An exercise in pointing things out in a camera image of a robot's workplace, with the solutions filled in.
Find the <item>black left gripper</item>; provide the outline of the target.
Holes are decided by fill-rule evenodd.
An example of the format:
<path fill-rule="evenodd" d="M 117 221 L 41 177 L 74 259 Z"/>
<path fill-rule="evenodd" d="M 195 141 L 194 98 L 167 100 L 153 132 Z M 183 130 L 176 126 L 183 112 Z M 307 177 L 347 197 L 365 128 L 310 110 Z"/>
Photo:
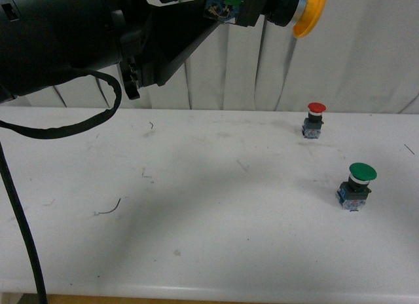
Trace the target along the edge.
<path fill-rule="evenodd" d="M 121 0 L 128 26 L 121 37 L 123 59 L 118 64 L 129 99 L 143 87 L 163 86 L 219 26 L 204 16 L 204 0 Z"/>

